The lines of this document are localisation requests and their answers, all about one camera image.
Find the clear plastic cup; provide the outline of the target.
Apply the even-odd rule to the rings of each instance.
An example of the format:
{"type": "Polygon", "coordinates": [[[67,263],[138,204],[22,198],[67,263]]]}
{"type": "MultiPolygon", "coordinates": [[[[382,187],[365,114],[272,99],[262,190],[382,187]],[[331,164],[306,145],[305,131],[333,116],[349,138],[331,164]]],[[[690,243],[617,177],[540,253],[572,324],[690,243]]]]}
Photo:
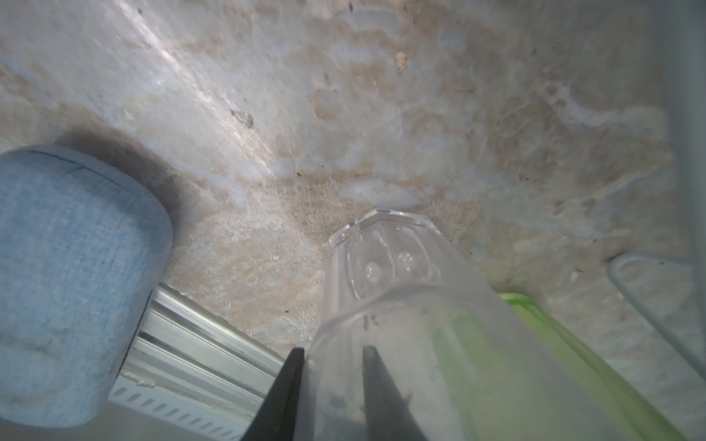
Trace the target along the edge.
{"type": "Polygon", "coordinates": [[[362,349],[379,351],[427,440],[466,440],[442,378],[432,334],[468,309],[551,395],[575,409],[588,440],[625,435],[566,373],[509,305],[426,217],[371,211],[328,242],[319,326],[306,355],[298,440],[368,440],[362,349]]]}

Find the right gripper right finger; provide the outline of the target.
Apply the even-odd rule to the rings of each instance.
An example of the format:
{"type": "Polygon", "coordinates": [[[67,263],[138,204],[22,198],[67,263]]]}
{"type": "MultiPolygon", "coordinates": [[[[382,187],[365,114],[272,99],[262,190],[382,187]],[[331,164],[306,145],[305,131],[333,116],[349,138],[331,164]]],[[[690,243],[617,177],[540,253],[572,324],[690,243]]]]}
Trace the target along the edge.
{"type": "Polygon", "coordinates": [[[364,345],[362,349],[362,381],[368,440],[428,439],[373,345],[364,345]]]}

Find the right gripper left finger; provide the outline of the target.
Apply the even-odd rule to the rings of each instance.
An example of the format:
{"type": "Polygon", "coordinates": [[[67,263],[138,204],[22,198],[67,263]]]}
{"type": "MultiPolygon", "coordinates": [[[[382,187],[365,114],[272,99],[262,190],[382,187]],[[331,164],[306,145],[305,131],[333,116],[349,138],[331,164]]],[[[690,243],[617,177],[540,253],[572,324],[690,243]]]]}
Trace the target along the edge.
{"type": "Polygon", "coordinates": [[[304,366],[304,349],[292,349],[241,441],[293,441],[304,366]]]}

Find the green translucent plastic cup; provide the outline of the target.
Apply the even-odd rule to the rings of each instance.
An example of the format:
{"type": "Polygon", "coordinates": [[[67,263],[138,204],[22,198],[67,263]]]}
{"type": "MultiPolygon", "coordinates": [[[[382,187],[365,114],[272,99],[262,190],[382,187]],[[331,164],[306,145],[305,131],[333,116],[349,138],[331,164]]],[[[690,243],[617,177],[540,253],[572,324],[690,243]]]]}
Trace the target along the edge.
{"type": "MultiPolygon", "coordinates": [[[[629,440],[681,440],[683,435],[615,369],[529,297],[505,301],[547,352],[629,440]]],[[[432,342],[466,440],[588,440],[568,420],[577,397],[551,395],[522,360],[500,347],[466,308],[450,310],[432,342]]]]}

